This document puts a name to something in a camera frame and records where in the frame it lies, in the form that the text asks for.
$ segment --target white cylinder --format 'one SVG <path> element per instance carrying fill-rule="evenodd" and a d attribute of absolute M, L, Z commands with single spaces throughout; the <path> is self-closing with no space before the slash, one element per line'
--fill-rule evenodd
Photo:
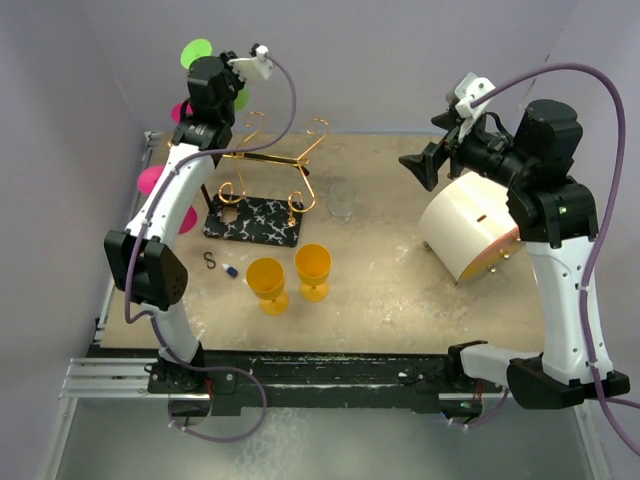
<path fill-rule="evenodd" d="M 427 206 L 420 231 L 456 281 L 485 271 L 520 247 L 506 201 L 506 188 L 469 172 Z"/>

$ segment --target lavender wall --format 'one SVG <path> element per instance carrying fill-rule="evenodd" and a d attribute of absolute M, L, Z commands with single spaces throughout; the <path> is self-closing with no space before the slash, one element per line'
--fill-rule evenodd
<path fill-rule="evenodd" d="M 577 0 L 81 0 L 145 129 L 172 128 L 187 96 L 182 48 L 211 40 L 246 55 L 268 45 L 299 90 L 294 128 L 321 116 L 335 131 L 433 130 L 444 95 L 470 70 L 500 81 L 542 64 Z M 527 85 L 493 104 L 512 114 Z M 281 76 L 252 87 L 249 107 L 282 126 Z"/>
<path fill-rule="evenodd" d="M 143 134 L 74 0 L 0 3 L 0 470 L 32 479 L 107 282 Z"/>
<path fill-rule="evenodd" d="M 553 49 L 550 62 L 588 63 L 616 83 L 627 113 L 626 163 L 608 241 L 596 268 L 603 329 L 616 368 L 632 377 L 629 398 L 640 401 L 640 4 L 634 0 L 582 0 Z M 611 99 L 599 83 L 578 73 L 554 73 L 536 82 L 531 99 L 555 98 L 572 105 L 585 131 L 576 154 L 574 176 L 592 188 L 602 214 L 609 191 L 616 147 Z M 615 408 L 640 444 L 640 412 Z M 598 430 L 615 478 L 638 478 L 638 459 L 609 428 L 602 415 Z"/>

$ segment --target yellow cup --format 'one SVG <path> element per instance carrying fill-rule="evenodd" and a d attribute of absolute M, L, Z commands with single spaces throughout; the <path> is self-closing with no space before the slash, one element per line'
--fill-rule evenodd
<path fill-rule="evenodd" d="M 284 291 L 284 270 L 274 258 L 259 258 L 247 269 L 247 283 L 260 299 L 260 308 L 268 315 L 280 315 L 289 306 Z"/>
<path fill-rule="evenodd" d="M 300 277 L 300 295 L 310 302 L 319 302 L 329 294 L 331 255 L 322 245 L 311 243 L 296 253 L 296 269 Z"/>

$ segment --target small blue object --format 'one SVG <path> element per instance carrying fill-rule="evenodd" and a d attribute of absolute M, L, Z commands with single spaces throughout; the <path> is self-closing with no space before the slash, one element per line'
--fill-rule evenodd
<path fill-rule="evenodd" d="M 223 263 L 222 268 L 224 268 L 224 271 L 227 272 L 229 275 L 231 275 L 233 278 L 236 278 L 238 276 L 238 271 L 235 268 L 233 268 L 231 265 L 227 263 Z"/>

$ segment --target glass cup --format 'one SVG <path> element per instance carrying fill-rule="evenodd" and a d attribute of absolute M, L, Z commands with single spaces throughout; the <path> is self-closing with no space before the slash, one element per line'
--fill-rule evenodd
<path fill-rule="evenodd" d="M 356 205 L 356 189 L 346 180 L 331 185 L 329 189 L 329 210 L 336 223 L 347 223 Z"/>

